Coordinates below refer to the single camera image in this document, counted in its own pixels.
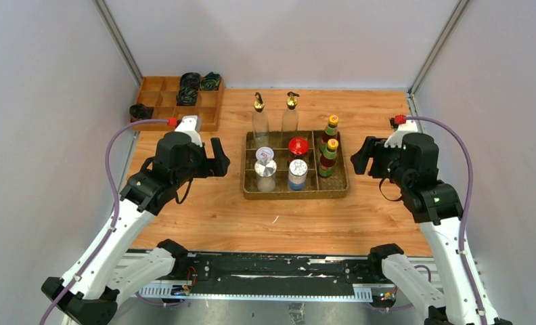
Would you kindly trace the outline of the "silver-lid spice jar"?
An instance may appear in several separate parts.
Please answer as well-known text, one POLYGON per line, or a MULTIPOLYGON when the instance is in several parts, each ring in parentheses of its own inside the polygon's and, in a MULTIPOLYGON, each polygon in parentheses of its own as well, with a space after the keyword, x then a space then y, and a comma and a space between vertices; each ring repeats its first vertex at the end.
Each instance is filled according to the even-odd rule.
POLYGON ((288 166, 288 187, 293 191, 303 190, 307 182, 308 165, 302 159, 293 160, 288 166))
POLYGON ((260 192, 272 192, 275 189, 277 164, 271 158, 258 159, 254 164, 256 185, 260 192))

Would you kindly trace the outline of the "white-lid sauce jar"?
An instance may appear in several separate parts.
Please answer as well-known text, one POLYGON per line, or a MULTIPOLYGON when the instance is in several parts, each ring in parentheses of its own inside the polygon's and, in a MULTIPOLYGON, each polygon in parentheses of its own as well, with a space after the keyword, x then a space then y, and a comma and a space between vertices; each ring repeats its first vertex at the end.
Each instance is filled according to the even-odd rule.
POLYGON ((261 159, 272 159, 273 160, 274 157, 275 157, 275 153, 274 153, 273 149, 270 148, 270 147, 267 147, 267 146, 260 147, 255 152, 255 158, 257 160, 261 160, 261 159))

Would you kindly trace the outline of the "yellow-cap sauce bottle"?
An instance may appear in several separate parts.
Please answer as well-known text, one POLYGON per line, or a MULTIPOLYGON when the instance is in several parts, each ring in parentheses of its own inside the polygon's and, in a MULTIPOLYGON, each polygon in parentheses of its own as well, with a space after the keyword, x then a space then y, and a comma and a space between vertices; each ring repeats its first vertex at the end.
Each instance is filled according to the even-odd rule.
POLYGON ((330 115, 320 138, 319 151, 322 152, 330 139, 337 139, 339 117, 330 115))
POLYGON ((327 178, 332 175, 332 169, 336 164, 338 147, 339 142, 337 139, 329 139, 323 147, 317 166, 317 172, 320 177, 327 178))

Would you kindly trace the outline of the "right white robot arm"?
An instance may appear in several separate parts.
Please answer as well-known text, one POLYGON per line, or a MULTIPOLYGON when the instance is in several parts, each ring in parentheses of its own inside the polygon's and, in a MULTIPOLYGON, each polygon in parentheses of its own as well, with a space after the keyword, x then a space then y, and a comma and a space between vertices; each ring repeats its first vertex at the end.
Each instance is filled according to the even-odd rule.
POLYGON ((431 249, 442 290, 411 264, 397 244, 370 249, 367 272, 375 282, 388 279, 424 315, 425 324, 508 324, 485 294, 468 241, 460 232, 467 208, 455 188, 438 178, 439 147, 423 133, 408 133, 398 145, 366 137, 352 155, 356 174, 389 180, 399 201, 420 226, 431 249))

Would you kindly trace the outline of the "brownish glass oil bottle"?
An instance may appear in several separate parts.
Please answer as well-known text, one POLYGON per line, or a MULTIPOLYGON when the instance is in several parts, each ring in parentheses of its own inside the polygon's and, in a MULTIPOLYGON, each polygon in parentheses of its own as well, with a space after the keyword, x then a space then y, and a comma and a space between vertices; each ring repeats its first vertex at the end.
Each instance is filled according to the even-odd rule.
POLYGON ((296 110, 296 106, 298 104, 298 98, 300 95, 293 91, 289 91, 287 96, 287 108, 283 113, 281 126, 282 141, 286 143, 288 143, 296 135, 298 130, 299 113, 296 110))

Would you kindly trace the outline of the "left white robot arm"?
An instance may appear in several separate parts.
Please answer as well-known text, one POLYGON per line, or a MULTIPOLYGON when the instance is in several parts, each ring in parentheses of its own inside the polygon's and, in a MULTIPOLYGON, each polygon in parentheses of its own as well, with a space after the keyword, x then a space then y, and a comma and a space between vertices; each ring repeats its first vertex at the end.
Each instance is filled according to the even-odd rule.
POLYGON ((226 176, 230 159, 218 137, 210 142, 212 158, 207 157, 198 133, 172 131, 159 140, 155 155, 116 195, 112 216, 89 248, 63 276, 44 281, 41 290, 51 305, 40 323, 59 309, 77 324, 108 324, 129 297, 153 280, 163 276, 179 280, 187 274, 187 250, 170 239, 123 269, 117 265, 167 203, 183 202, 179 188, 190 187, 197 178, 226 176))

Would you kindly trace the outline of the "woven wicker divided tray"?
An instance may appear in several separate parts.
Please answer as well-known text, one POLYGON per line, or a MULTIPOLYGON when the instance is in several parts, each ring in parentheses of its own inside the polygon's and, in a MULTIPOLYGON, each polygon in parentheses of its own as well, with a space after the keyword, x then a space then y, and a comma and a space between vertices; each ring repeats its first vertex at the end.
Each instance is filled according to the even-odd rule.
POLYGON ((305 200, 343 198, 347 195, 349 180, 344 165, 342 148, 337 149, 336 163, 329 177, 321 177, 317 172, 321 152, 319 145, 323 135, 322 130, 302 130, 296 134, 305 138, 309 149, 305 161, 308 165, 306 186, 303 190, 293 191, 288 187, 288 144, 282 140, 282 133, 272 131, 269 135, 268 147, 274 151, 277 165, 275 172, 275 189, 262 192, 257 188, 257 174, 254 171, 257 148, 254 146, 253 132, 245 137, 242 159, 242 188, 247 200, 305 200))

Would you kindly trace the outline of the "clear oil bottle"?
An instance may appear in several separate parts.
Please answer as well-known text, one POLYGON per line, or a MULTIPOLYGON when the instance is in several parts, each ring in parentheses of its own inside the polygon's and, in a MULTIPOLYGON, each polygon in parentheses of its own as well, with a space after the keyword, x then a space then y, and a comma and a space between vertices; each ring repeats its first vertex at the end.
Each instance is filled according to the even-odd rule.
POLYGON ((269 119, 265 112, 265 103, 259 92, 256 92, 254 101, 254 114, 252 116, 252 128, 254 144, 256 148, 269 145, 269 119))

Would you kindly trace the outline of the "red-lid sauce jar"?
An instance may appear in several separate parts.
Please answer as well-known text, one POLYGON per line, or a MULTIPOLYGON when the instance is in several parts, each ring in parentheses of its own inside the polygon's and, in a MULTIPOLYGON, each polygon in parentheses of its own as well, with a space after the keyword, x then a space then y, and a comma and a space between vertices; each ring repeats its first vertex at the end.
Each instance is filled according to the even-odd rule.
POLYGON ((294 137, 288 143, 288 165, 292 163, 293 160, 303 160, 307 162, 307 155, 309 151, 309 143, 307 138, 304 137, 294 137))

